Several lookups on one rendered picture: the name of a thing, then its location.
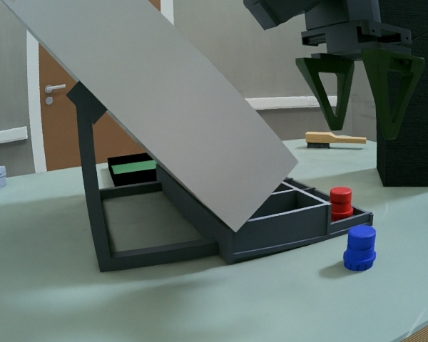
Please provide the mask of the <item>wooden-handled wire brush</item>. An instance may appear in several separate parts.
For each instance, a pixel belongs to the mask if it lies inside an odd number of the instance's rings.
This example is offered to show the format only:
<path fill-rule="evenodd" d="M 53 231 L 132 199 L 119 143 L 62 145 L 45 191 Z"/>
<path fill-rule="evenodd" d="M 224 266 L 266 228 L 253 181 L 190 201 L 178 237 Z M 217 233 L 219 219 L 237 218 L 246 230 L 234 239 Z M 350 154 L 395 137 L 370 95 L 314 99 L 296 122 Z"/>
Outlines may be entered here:
<path fill-rule="evenodd" d="M 366 144 L 366 138 L 337 137 L 332 133 L 307 132 L 305 142 L 307 148 L 329 148 L 330 143 Z"/>

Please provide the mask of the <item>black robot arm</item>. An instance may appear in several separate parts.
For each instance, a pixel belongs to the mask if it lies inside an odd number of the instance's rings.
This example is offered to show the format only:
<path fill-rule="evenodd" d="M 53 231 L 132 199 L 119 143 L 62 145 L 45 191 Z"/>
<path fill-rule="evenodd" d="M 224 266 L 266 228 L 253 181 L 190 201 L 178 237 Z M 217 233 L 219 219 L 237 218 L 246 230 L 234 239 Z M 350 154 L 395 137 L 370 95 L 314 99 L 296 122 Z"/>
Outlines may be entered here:
<path fill-rule="evenodd" d="M 307 31 L 359 19 L 375 21 L 372 0 L 243 0 L 264 30 L 305 14 Z"/>

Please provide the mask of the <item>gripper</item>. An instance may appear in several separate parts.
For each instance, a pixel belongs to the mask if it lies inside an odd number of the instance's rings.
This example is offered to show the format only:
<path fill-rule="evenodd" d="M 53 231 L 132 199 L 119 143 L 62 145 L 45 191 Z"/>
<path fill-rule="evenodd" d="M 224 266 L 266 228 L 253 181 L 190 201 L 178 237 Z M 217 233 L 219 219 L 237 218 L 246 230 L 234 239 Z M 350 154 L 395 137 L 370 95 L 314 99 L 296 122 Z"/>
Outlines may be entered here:
<path fill-rule="evenodd" d="M 304 46 L 319 46 L 327 42 L 327 53 L 314 53 L 312 58 L 296 58 L 296 65 L 320 104 L 331 131 L 340 131 L 347 114 L 355 61 L 363 60 L 384 138 L 395 140 L 424 70 L 425 59 L 413 56 L 411 48 L 393 45 L 412 45 L 411 30 L 381 23 L 379 0 L 372 1 L 375 21 L 359 19 L 301 32 Z M 388 71 L 402 74 L 392 117 Z M 335 73 L 337 76 L 335 114 L 319 73 Z"/>

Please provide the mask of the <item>red plug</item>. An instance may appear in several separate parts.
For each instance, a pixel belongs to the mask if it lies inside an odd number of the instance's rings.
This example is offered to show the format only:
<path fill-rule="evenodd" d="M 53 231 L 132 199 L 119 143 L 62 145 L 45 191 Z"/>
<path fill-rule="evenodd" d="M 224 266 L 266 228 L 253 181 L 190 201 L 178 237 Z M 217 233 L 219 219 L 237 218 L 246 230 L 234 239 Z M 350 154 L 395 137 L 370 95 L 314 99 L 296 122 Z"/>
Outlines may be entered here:
<path fill-rule="evenodd" d="M 334 187 L 330 190 L 330 203 L 332 204 L 331 221 L 352 217 L 353 208 L 352 190 L 348 187 Z"/>

